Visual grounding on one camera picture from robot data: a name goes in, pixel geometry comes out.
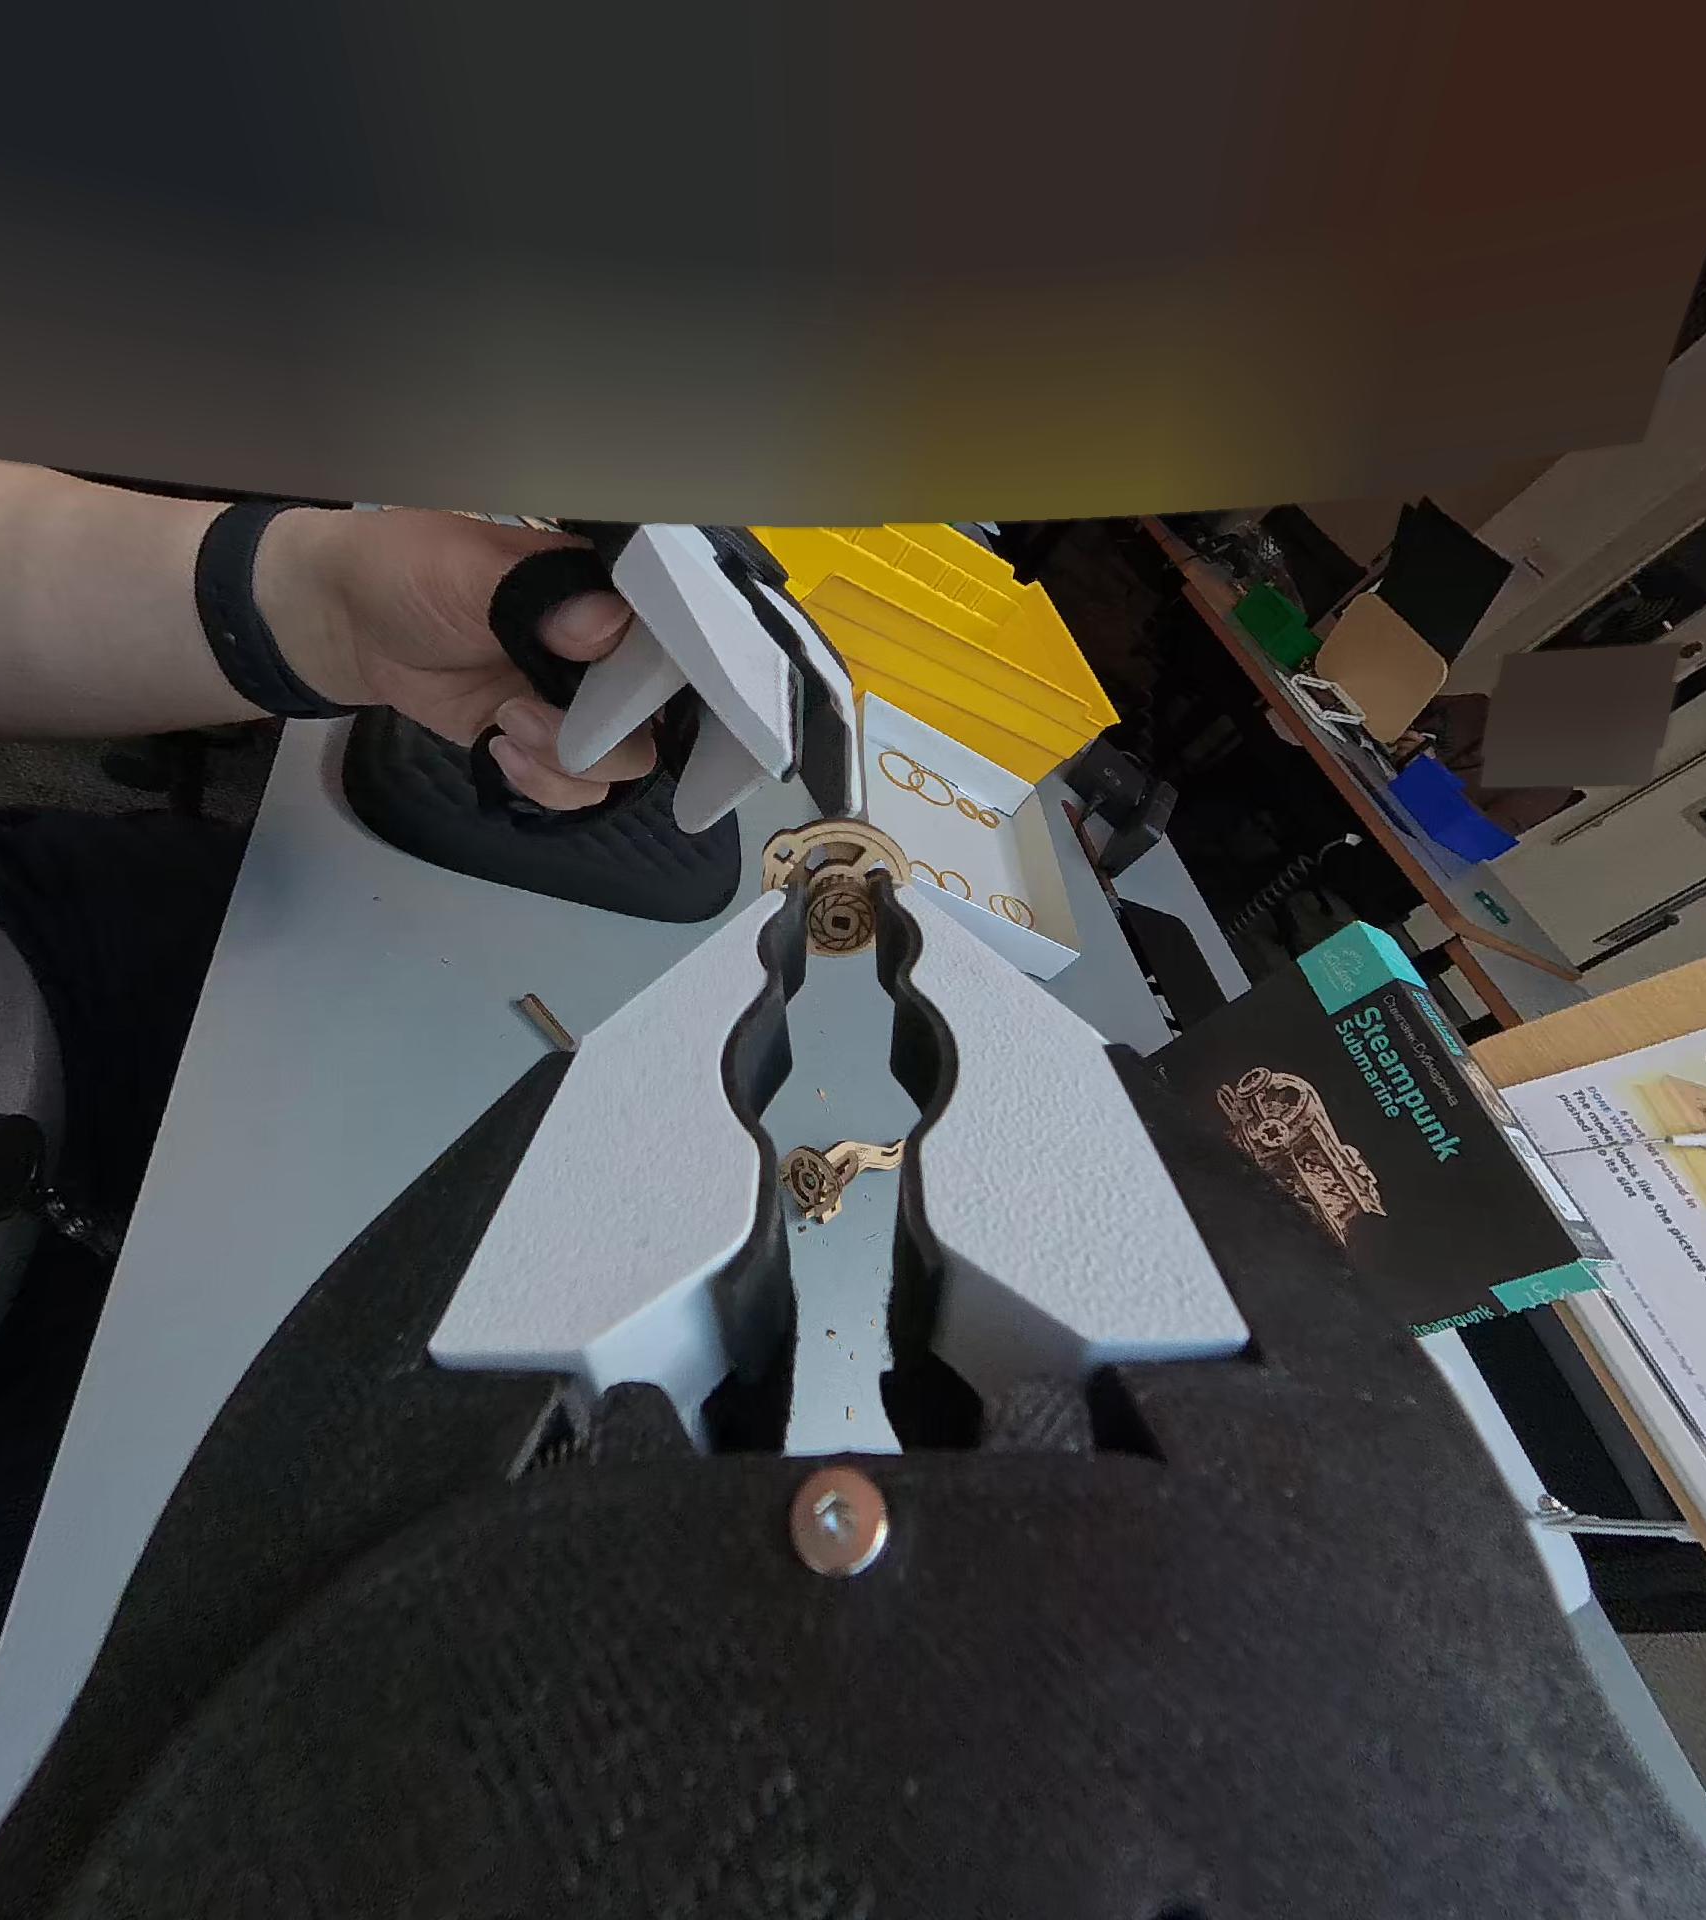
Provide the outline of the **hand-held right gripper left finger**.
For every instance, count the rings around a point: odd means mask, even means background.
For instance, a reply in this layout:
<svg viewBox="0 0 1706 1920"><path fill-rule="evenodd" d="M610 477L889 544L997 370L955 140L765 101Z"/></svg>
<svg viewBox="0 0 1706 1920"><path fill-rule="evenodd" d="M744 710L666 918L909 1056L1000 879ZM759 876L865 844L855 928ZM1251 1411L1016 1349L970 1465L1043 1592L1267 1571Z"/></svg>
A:
<svg viewBox="0 0 1706 1920"><path fill-rule="evenodd" d="M648 1384L698 1448L785 1448L798 1308L765 1116L793 1074L804 921L793 890L765 894L579 1042L434 1364Z"/></svg>

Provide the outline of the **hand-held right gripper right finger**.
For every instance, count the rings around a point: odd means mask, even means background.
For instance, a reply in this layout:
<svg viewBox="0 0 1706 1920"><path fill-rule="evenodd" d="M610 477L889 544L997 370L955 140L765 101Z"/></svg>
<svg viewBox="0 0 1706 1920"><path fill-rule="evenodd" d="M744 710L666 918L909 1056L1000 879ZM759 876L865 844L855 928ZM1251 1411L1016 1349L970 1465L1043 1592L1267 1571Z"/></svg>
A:
<svg viewBox="0 0 1706 1920"><path fill-rule="evenodd" d="M1108 1370L1241 1358L1251 1325L1104 1035L944 912L875 891L903 1141L882 1403L904 1451Z"/></svg>

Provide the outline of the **wooden wheel part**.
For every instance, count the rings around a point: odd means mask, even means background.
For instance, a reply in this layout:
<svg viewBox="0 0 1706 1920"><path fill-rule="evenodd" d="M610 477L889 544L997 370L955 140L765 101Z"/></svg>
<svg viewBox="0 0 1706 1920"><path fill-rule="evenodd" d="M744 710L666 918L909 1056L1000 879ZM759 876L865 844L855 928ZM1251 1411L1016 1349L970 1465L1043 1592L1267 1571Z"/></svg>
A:
<svg viewBox="0 0 1706 1920"><path fill-rule="evenodd" d="M867 819L815 819L770 834L761 852L761 890L778 894L801 884L815 899L845 890L868 890L880 873L903 887L910 879L909 854Z"/></svg>

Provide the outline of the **person's left forearm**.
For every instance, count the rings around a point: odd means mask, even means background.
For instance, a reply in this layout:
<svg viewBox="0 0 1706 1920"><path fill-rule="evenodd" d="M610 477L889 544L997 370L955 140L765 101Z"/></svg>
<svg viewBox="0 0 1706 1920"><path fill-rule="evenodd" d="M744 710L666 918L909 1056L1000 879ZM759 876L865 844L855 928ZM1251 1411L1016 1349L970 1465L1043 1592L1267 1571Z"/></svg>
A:
<svg viewBox="0 0 1706 1920"><path fill-rule="evenodd" d="M0 462L0 742L240 723L194 564L218 505Z"/></svg>

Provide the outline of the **black model kit box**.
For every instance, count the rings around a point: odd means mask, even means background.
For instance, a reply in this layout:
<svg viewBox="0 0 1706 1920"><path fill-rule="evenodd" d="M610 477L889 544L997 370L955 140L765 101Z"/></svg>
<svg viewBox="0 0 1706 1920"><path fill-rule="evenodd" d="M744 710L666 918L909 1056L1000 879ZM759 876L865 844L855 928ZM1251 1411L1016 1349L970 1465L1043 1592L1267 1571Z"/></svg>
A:
<svg viewBox="0 0 1706 1920"><path fill-rule="evenodd" d="M1613 1279L1613 1254L1406 949L1354 921L1150 1056L1417 1335Z"/></svg>

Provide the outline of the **white wooden parts sheet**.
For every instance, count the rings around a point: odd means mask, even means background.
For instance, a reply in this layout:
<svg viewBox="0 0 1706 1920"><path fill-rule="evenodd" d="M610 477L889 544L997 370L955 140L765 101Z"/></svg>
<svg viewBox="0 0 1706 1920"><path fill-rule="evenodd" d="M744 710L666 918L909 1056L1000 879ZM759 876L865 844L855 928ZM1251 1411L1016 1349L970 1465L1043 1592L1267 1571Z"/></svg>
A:
<svg viewBox="0 0 1706 1920"><path fill-rule="evenodd" d="M884 697L857 697L867 818L909 858L914 891L1024 974L1081 957L1044 797Z"/></svg>

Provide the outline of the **person's left hand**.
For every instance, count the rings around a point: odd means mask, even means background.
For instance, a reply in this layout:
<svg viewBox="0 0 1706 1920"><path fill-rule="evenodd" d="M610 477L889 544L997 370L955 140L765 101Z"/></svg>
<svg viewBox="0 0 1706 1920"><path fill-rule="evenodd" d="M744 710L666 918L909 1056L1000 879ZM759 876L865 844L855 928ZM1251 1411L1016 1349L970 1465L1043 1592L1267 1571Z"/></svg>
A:
<svg viewBox="0 0 1706 1920"><path fill-rule="evenodd" d="M437 509L294 507L262 533L254 597L291 670L345 707L387 706L491 755L532 803L579 809L657 766L640 725L572 773L564 707L536 690L491 630L500 582L529 558L572 552L560 533Z"/></svg>

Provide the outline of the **yellow plastic bin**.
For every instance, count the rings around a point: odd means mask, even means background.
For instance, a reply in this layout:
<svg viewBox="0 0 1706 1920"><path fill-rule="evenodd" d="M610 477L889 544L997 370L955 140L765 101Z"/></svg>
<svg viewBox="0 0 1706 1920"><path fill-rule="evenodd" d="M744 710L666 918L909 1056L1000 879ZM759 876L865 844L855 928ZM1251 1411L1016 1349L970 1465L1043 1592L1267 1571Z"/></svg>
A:
<svg viewBox="0 0 1706 1920"><path fill-rule="evenodd" d="M949 523L755 525L855 688L1035 784L1119 720L1038 584Z"/></svg>

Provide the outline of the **black device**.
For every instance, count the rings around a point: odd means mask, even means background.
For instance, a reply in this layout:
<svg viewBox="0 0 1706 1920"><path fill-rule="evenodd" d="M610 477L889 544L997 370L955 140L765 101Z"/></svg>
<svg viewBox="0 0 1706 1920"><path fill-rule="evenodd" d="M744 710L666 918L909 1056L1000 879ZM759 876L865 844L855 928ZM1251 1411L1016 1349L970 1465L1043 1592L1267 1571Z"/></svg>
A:
<svg viewBox="0 0 1706 1920"><path fill-rule="evenodd" d="M1107 881L1165 844L1178 787L1100 733L1062 769L1081 811L1077 834Z"/></svg>

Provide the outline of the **black wristband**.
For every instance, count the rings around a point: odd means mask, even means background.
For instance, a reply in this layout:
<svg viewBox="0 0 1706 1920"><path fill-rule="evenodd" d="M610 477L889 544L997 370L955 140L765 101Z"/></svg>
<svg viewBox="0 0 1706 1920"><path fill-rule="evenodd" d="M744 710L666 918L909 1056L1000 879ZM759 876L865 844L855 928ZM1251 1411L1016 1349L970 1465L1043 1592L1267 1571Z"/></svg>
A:
<svg viewBox="0 0 1706 1920"><path fill-rule="evenodd" d="M359 706L327 697L293 668L256 592L269 527L307 507L302 497L226 501L196 546L194 612L221 676L246 706L283 721L333 721Z"/></svg>

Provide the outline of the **long workbench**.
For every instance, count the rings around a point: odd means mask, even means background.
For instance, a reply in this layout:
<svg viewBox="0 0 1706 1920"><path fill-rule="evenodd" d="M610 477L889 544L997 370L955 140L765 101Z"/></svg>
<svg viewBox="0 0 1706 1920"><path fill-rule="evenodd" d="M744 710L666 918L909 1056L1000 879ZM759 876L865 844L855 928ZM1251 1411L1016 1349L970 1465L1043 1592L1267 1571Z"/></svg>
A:
<svg viewBox="0 0 1706 1920"><path fill-rule="evenodd" d="M1267 710L1273 730L1309 755L1321 778L1341 794L1362 829L1413 886L1426 912L1443 926L1441 947L1485 1002L1502 1030L1561 1012L1586 1000L1584 979L1539 923L1509 896L1488 865L1455 858L1430 840L1388 795L1393 768L1370 753L1368 733L1356 742L1318 727L1297 704L1288 676L1258 647L1235 616L1237 588L1187 540L1157 515L1135 525L1155 541L1181 573L1181 592L1235 659ZM1496 923L1475 899L1486 890L1513 914Z"/></svg>

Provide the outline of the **wooden sheet holder board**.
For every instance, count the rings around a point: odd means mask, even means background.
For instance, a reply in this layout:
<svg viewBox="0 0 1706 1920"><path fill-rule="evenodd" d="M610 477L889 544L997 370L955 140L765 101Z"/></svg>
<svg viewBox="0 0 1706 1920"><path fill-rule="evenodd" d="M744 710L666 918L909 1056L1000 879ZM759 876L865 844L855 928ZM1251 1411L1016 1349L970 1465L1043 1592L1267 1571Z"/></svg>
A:
<svg viewBox="0 0 1706 1920"><path fill-rule="evenodd" d="M1504 1030L1476 1044L1475 1056L1491 1080L1509 1089L1556 1074L1584 1074L1621 1054L1705 1027L1706 957L1700 957ZM1563 1302L1554 1316L1706 1553L1706 1450L1684 1430L1678 1403L1652 1362L1611 1308Z"/></svg>

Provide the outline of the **tan wooden chair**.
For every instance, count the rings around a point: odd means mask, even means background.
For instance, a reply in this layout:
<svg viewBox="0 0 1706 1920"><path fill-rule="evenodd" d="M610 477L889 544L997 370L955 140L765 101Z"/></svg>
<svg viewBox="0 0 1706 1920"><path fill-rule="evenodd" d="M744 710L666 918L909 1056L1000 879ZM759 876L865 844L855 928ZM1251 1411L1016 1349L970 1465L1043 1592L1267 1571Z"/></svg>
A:
<svg viewBox="0 0 1706 1920"><path fill-rule="evenodd" d="M1393 748L1443 691L1449 661L1377 590L1362 590L1330 624L1314 670L1341 686L1364 731Z"/></svg>

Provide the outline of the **black flat panel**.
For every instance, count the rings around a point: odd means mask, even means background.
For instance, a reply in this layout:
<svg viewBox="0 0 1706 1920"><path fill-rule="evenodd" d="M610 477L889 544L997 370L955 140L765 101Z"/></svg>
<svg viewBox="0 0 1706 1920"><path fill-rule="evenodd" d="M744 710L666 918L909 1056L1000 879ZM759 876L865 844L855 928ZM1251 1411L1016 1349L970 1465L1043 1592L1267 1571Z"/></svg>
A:
<svg viewBox="0 0 1706 1920"><path fill-rule="evenodd" d="M1444 661L1455 661L1515 564L1433 497L1405 501L1374 592Z"/></svg>

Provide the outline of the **metal door handrail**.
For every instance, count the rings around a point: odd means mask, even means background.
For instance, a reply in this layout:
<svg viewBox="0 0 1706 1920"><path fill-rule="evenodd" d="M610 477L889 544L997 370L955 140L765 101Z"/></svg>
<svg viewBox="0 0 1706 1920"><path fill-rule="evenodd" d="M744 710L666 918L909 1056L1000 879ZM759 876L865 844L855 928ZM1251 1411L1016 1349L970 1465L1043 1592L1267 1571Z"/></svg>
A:
<svg viewBox="0 0 1706 1920"><path fill-rule="evenodd" d="M1584 818L1572 822L1571 826L1559 829L1559 832L1553 836L1550 845L1563 848L1563 845L1579 840L1581 836L1598 829L1604 822L1613 819L1615 815L1619 815L1619 813L1624 811L1626 808L1631 808L1631 806L1634 806L1634 803L1639 803L1639 801L1644 801L1644 800L1652 797L1652 795L1654 795L1656 792L1661 792L1662 787L1670 786L1672 781L1684 780L1688 773L1693 773L1695 769L1698 769L1698 768L1703 768L1703 766L1706 766L1706 746L1705 746L1703 749L1698 749L1698 752L1695 752L1695 753L1678 759L1678 761L1672 763L1670 768L1667 768L1667 769L1662 769L1662 772L1656 772L1656 776L1654 776L1652 780L1646 780L1646 781L1634 786L1634 787L1633 787L1631 792L1626 792L1624 795L1621 795L1621 797L1617 797L1617 800L1600 806L1598 809L1590 811L1589 815L1584 815Z"/></svg>

